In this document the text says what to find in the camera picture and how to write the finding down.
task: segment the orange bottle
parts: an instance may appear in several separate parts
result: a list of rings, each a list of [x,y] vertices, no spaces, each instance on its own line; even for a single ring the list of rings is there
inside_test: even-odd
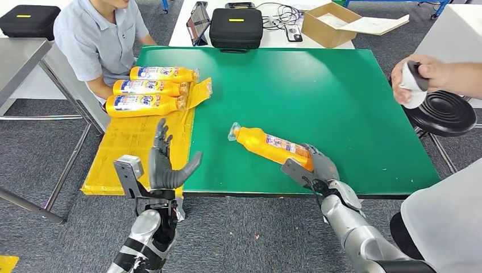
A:
[[[308,150],[298,144],[268,135],[260,128],[245,128],[237,122],[232,124],[227,137],[229,141],[241,143],[246,150],[258,154],[264,158],[284,164],[287,159],[296,160],[308,171],[313,170]]]
[[[171,81],[180,84],[197,81],[199,70],[184,67],[133,67],[130,78],[131,80]]]
[[[118,80],[112,86],[114,95],[122,94],[161,94],[179,97],[189,92],[187,82],[175,84],[170,81]]]
[[[107,114],[113,118],[167,115],[185,107],[184,96],[173,98],[159,94],[113,95],[106,101]]]

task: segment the robotic arm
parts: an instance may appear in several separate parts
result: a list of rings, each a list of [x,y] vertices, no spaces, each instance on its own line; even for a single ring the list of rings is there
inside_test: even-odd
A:
[[[174,171],[169,160],[172,136],[166,138],[167,129],[165,119],[161,119],[149,152],[149,192],[138,182],[144,171],[137,156],[123,155],[114,162],[124,193],[135,199],[137,218],[108,273],[160,273],[174,245],[181,217],[174,189],[182,186],[199,167],[202,154],[197,152],[184,168]],[[140,214],[139,200],[147,202]]]
[[[183,169],[174,171],[169,161],[172,136],[166,138],[167,129],[162,119],[149,153],[149,192],[138,182],[143,174],[138,157],[124,155],[114,162],[124,192],[136,200],[137,218],[108,273],[159,273],[175,242],[180,212],[174,189],[199,167],[202,154],[197,152]],[[315,147],[305,147],[313,161],[313,172],[292,159],[281,170],[313,191],[325,222],[335,231],[357,273],[435,273],[429,264],[408,257],[371,226],[353,189],[339,181],[335,164]],[[140,199],[148,204],[139,214]]]
[[[435,273],[425,261],[408,257],[371,226],[353,189],[339,181],[335,164],[315,147],[304,146],[310,152],[314,171],[307,171],[292,159],[281,170],[313,191],[325,222],[335,231],[357,273]]]

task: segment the green table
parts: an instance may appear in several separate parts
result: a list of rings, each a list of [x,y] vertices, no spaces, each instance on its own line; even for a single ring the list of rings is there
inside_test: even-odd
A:
[[[227,140],[233,122],[310,143],[364,198],[403,198],[439,181],[370,50],[144,47],[137,65],[199,68],[213,95],[196,108],[186,195],[306,195],[280,165]]]

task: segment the tablet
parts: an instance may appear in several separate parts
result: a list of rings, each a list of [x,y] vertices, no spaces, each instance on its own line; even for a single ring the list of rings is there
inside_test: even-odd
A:
[[[191,17],[186,23],[193,46],[207,45],[204,32],[210,24],[211,20],[209,19],[205,5],[203,5],[202,2],[197,2],[191,12]]]

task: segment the stool seat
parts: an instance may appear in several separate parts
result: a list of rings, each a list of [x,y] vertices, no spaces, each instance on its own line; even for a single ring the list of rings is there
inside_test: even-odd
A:
[[[477,124],[472,106],[461,96],[447,91],[428,93],[418,108],[403,109],[420,129],[443,137],[466,134]]]

